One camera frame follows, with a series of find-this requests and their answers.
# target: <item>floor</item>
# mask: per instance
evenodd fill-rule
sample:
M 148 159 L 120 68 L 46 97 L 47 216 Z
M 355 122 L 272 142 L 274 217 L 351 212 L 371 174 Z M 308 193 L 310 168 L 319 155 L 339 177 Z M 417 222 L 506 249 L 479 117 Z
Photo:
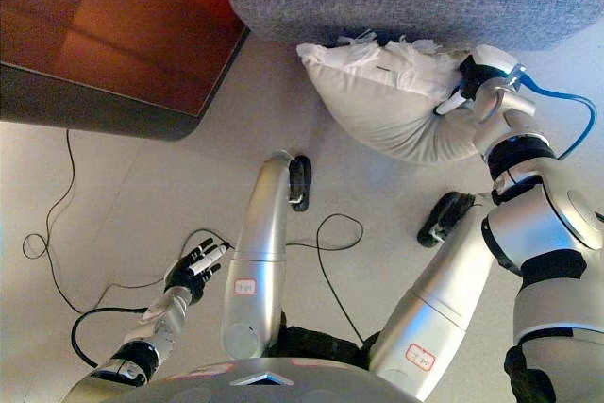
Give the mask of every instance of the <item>floor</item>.
M 591 96 L 604 111 L 604 21 L 548 52 L 516 53 L 543 86 Z M 538 100 L 539 121 L 555 149 L 583 125 L 582 107 Z M 2 394 L 3 402 L 60 401 L 90 369 L 70 347 L 76 315 L 53 288 L 47 260 L 26 260 L 24 236 L 66 189 L 70 166 L 64 130 L 3 123 Z M 187 139 L 165 143 L 73 131 L 75 194 L 54 224 L 59 282 L 81 309 L 110 282 L 140 284 L 160 277 L 197 227 L 236 240 L 261 163 L 276 149 L 312 159 L 310 208 L 289 214 L 288 238 L 311 240 L 332 212 L 360 219 L 365 238 L 354 249 L 325 254 L 332 282 L 361 334 L 379 330 L 398 298 L 434 254 L 414 235 L 447 190 L 482 192 L 490 179 L 478 157 L 439 166 L 410 165 L 356 143 L 331 119 L 288 44 L 251 36 L 207 117 Z M 594 206 L 604 209 L 601 176 L 604 123 L 568 159 Z M 349 224 L 326 231 L 335 243 L 353 239 Z M 159 377 L 221 361 L 219 324 L 226 272 L 215 276 L 193 307 Z M 519 280 L 494 268 L 461 349 L 429 402 L 513 402 L 503 358 L 512 342 L 512 306 Z M 107 305 L 139 307 L 159 294 L 113 289 Z M 354 340 L 319 273 L 311 250 L 288 251 L 284 307 L 293 324 Z M 103 314 L 81 329 L 81 345 L 98 361 L 136 319 Z

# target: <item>wire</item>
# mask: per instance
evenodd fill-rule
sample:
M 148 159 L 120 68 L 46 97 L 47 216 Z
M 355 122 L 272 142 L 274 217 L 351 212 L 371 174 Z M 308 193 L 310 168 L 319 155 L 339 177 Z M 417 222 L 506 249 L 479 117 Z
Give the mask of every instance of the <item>wire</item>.
M 98 366 L 98 363 L 96 363 L 91 358 L 89 358 L 80 349 L 79 345 L 77 344 L 77 328 L 79 327 L 80 323 L 82 321 L 84 321 L 84 319 L 86 317 L 88 317 L 89 315 L 92 315 L 93 313 L 101 313 L 101 312 L 106 312 L 106 311 L 119 311 L 119 312 L 123 312 L 123 313 L 145 313 L 146 310 L 147 310 L 147 307 L 140 307 L 137 309 L 128 309 L 125 307 L 102 307 L 102 308 L 96 308 L 96 309 L 92 309 L 90 311 L 86 311 L 86 312 L 82 313 L 77 318 L 77 320 L 75 320 L 75 323 L 72 326 L 72 348 L 74 349 L 75 353 L 78 355 L 78 357 L 80 359 L 82 359 L 84 362 L 86 362 L 90 367 L 96 368 Z
M 46 256 L 48 258 L 48 263 L 50 264 L 50 273 L 52 275 L 53 278 L 53 283 L 55 285 L 55 288 L 57 289 L 57 292 L 59 292 L 60 297 L 63 299 L 63 301 L 65 301 L 65 303 L 69 306 L 69 308 L 79 314 L 84 314 L 84 313 L 88 313 L 87 311 L 81 310 L 79 308 L 76 307 L 76 305 L 67 297 L 67 295 L 65 294 L 65 292 L 63 291 L 63 289 L 60 287 L 59 282 L 57 280 L 57 273 L 55 271 L 55 263 L 53 262 L 53 259 L 50 255 L 50 249 L 51 249 L 51 236 L 52 236 L 52 228 L 53 228 L 53 224 L 57 221 L 57 218 L 62 214 L 62 211 L 57 215 L 57 217 L 53 220 L 53 222 L 50 222 L 50 218 L 51 215 L 53 213 L 53 211 L 59 207 L 60 203 L 65 200 L 67 198 L 67 196 L 70 193 L 73 193 L 73 189 L 74 186 L 76 184 L 76 163 L 74 160 L 74 152 L 72 150 L 72 145 L 71 145 L 71 137 L 70 137 L 70 129 L 66 129 L 65 130 L 65 142 L 67 142 L 67 151 L 69 152 L 69 160 L 71 162 L 71 170 L 72 170 L 72 176 L 71 176 L 71 181 L 69 183 L 69 187 L 67 188 L 67 190 L 65 191 L 65 193 L 60 197 L 59 200 L 57 200 L 53 206 L 50 208 L 50 210 L 48 211 L 48 213 L 46 214 L 46 222 L 45 222 L 45 226 L 46 226 L 46 235 L 42 235 L 41 233 L 28 233 L 27 235 L 25 235 L 24 239 L 23 239 L 23 243 L 22 243 L 22 252 L 23 255 L 30 259 L 30 260 L 37 260 L 39 258 L 41 258 L 42 256 Z M 218 238 L 219 240 L 221 240 L 223 243 L 228 243 L 227 241 L 225 241 L 225 239 L 218 233 L 216 233 L 216 231 L 210 229 L 210 228 L 198 228 L 197 230 L 191 232 L 189 234 L 189 236 L 187 237 L 187 239 L 185 240 L 184 244 L 182 245 L 182 248 L 180 250 L 180 254 L 178 255 L 179 258 L 181 258 L 186 251 L 186 247 L 187 247 L 187 242 L 193 237 L 194 234 L 199 233 L 201 231 L 205 231 L 208 232 L 210 234 L 212 234 L 213 236 L 215 236 L 216 238 Z M 31 244 L 30 244 L 30 240 L 32 238 L 37 238 L 40 240 L 40 242 L 43 245 L 43 249 L 42 252 L 40 252 L 37 255 L 30 255 L 27 253 L 26 251 L 26 246 L 29 248 L 29 250 L 31 250 Z M 105 289 L 103 290 L 103 292 L 101 293 L 101 295 L 98 297 L 98 299 L 96 300 L 96 302 L 94 303 L 94 305 L 92 306 L 93 309 L 98 308 L 99 304 L 101 303 L 101 301 L 103 301 L 103 299 L 105 298 L 105 296 L 107 295 L 107 293 L 109 292 L 109 290 L 111 288 L 122 288 L 125 290 L 136 290 L 136 289 L 141 289 L 141 288 L 147 288 L 147 287 L 151 287 L 153 285 L 157 285 L 158 283 L 163 281 L 163 277 L 160 277 L 156 280 L 153 280 L 152 282 L 148 282 L 148 283 L 143 283 L 140 285 L 125 285 L 122 283 L 117 283 L 117 282 L 111 282 L 107 287 L 105 287 Z
M 51 225 L 50 223 L 50 216 L 52 214 L 52 212 L 55 210 L 56 207 L 59 206 L 59 204 L 65 200 L 65 198 L 70 194 L 70 192 L 72 191 L 72 189 L 74 188 L 75 184 L 76 184 L 76 163 L 74 162 L 74 154 L 72 152 L 72 145 L 71 145 L 71 141 L 70 141 L 70 137 L 69 137 L 69 129 L 65 130 L 65 141 L 67 142 L 67 149 L 69 151 L 69 159 L 72 165 L 72 179 L 69 183 L 69 187 L 67 188 L 67 191 L 65 191 L 65 193 L 61 196 L 61 198 L 59 200 L 57 200 L 55 202 L 55 204 L 50 208 L 50 210 L 48 210 L 48 213 L 46 214 L 46 236 L 44 237 L 43 235 L 41 235 L 41 233 L 29 233 L 27 235 L 25 235 L 24 239 L 23 239 L 23 243 L 22 243 L 22 251 L 23 251 L 23 255 L 30 259 L 30 260 L 37 260 L 40 257 L 42 257 L 43 255 L 46 255 L 46 257 L 48 257 L 48 262 L 50 263 L 50 273 L 53 277 L 53 282 L 55 283 L 55 287 L 57 288 L 57 291 L 59 292 L 60 296 L 63 298 L 63 300 L 65 301 L 65 303 L 67 303 L 67 305 L 75 312 L 77 313 L 82 313 L 82 311 L 80 311 L 78 308 L 76 308 L 76 306 L 74 306 L 74 304 L 69 300 L 69 298 L 65 295 L 65 293 L 63 292 L 63 290 L 60 288 L 59 283 L 57 282 L 57 275 L 55 273 L 55 266 L 53 263 L 53 260 L 50 256 L 50 236 L 52 233 L 52 227 L 53 225 Z M 29 240 L 31 238 L 38 238 L 44 248 L 42 250 L 42 252 L 38 255 L 28 255 L 27 252 L 25 252 L 25 245 L 28 245 L 29 248 L 31 249 L 31 246 L 29 245 Z
M 361 228 L 361 233 L 359 234 L 359 236 L 357 237 L 357 239 L 355 241 L 353 241 L 349 245 L 344 245 L 344 246 L 341 246 L 341 247 L 321 247 L 321 245 L 319 243 L 319 237 L 321 235 L 321 230 L 322 230 L 323 226 L 327 223 L 327 221 L 329 221 L 330 219 L 333 219 L 334 217 L 343 217 L 345 219 L 348 219 L 348 220 L 354 222 L 355 224 L 357 224 Z M 363 236 L 364 232 L 365 232 L 365 230 L 364 230 L 364 227 L 363 227 L 363 224 L 361 223 L 361 221 L 358 221 L 354 217 L 348 216 L 347 214 L 342 214 L 340 212 L 335 212 L 333 214 L 330 214 L 328 217 L 326 217 L 323 220 L 323 222 L 321 222 L 321 224 L 319 224 L 319 227 L 317 228 L 317 230 L 315 232 L 315 235 L 314 235 L 315 244 L 305 244 L 305 243 L 287 243 L 286 244 L 286 245 L 297 245 L 297 246 L 300 246 L 300 247 L 308 247 L 308 248 L 315 249 L 317 251 L 317 259 L 319 260 L 319 266 L 321 267 L 321 272 L 323 273 L 323 277 L 325 278 L 325 281 L 327 282 L 327 286 L 331 290 L 331 293 L 333 294 L 333 297 L 335 298 L 336 302 L 338 303 L 338 306 L 340 306 L 340 309 L 342 310 L 342 313 L 344 314 L 344 317 L 346 318 L 346 320 L 348 320 L 348 323 L 352 327 L 352 330 L 355 331 L 355 334 L 357 334 L 357 337 L 359 338 L 359 340 L 361 341 L 361 343 L 364 343 L 364 340 L 363 340 L 362 336 L 359 334 L 359 330 L 357 329 L 357 327 L 355 326 L 355 324 L 352 322 L 352 319 L 348 315 L 348 312 L 344 308 L 344 305 L 342 304 L 342 301 L 338 297 L 338 294 L 336 293 L 335 289 L 333 288 L 333 285 L 331 285 L 331 281 L 329 280 L 329 277 L 327 276 L 327 272 L 326 272 L 325 266 L 323 264 L 323 259 L 321 257 L 321 251 L 322 250 L 326 250 L 326 251 L 334 251 L 335 252 L 335 251 L 340 251 L 340 250 L 351 249 L 352 247 L 354 247 L 355 245 L 357 245 L 358 243 L 361 242 L 362 236 Z
M 579 145 L 581 145 L 581 143 L 585 140 L 585 138 L 589 135 L 592 128 L 594 127 L 594 124 L 596 123 L 596 118 L 597 118 L 596 105 L 594 104 L 594 102 L 591 99 L 586 98 L 584 96 L 579 96 L 577 94 L 570 94 L 570 93 L 553 92 L 550 90 L 542 89 L 535 83 L 534 80 L 532 80 L 530 78 L 529 75 L 526 75 L 526 74 L 522 75 L 522 77 L 520 78 L 520 82 L 535 93 L 542 94 L 543 96 L 549 96 L 551 98 L 560 98 L 560 99 L 567 99 L 570 101 L 575 101 L 575 102 L 581 103 L 582 105 L 586 106 L 587 109 L 589 109 L 589 121 L 587 122 L 587 126 L 583 129 L 583 132 L 581 132 L 581 134 L 573 142 L 573 144 L 571 144 L 566 149 L 566 151 L 564 151 L 561 155 L 558 156 L 558 160 L 565 160 L 566 158 L 568 158 L 568 156 L 573 151 L 575 151 L 575 149 Z

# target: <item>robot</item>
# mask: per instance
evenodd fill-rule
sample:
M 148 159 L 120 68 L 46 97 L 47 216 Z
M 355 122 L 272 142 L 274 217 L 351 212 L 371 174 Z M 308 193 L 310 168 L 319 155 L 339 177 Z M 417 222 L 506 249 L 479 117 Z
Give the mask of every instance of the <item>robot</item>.
M 281 307 L 288 205 L 309 204 L 310 161 L 275 153 L 260 169 L 230 260 L 221 339 L 233 358 L 149 383 L 170 355 L 229 244 L 200 244 L 163 295 L 64 402 L 425 401 L 455 356 L 492 263 L 522 278 L 505 359 L 519 402 L 604 399 L 604 235 L 594 210 L 518 93 L 525 68 L 479 46 L 441 105 L 474 104 L 490 194 L 450 193 L 418 235 L 440 250 L 362 347 L 288 327 Z

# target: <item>white fabric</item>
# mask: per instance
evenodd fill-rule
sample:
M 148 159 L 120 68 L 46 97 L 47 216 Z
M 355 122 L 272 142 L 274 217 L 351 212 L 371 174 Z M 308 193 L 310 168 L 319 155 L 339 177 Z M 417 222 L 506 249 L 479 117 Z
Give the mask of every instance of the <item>white fabric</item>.
M 461 80 L 465 55 L 437 54 L 431 41 L 300 44 L 297 53 L 336 121 L 355 139 L 399 160 L 460 160 L 476 152 L 473 114 L 433 109 Z

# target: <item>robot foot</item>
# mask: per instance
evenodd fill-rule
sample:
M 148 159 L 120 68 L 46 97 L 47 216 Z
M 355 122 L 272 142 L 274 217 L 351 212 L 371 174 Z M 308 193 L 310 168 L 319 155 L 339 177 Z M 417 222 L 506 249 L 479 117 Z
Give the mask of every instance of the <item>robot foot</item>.
M 294 211 L 306 211 L 309 207 L 312 167 L 304 155 L 295 157 L 290 163 L 290 204 Z
M 436 203 L 428 219 L 417 233 L 417 242 L 423 247 L 433 247 L 446 239 L 446 235 L 474 204 L 470 193 L 446 193 Z

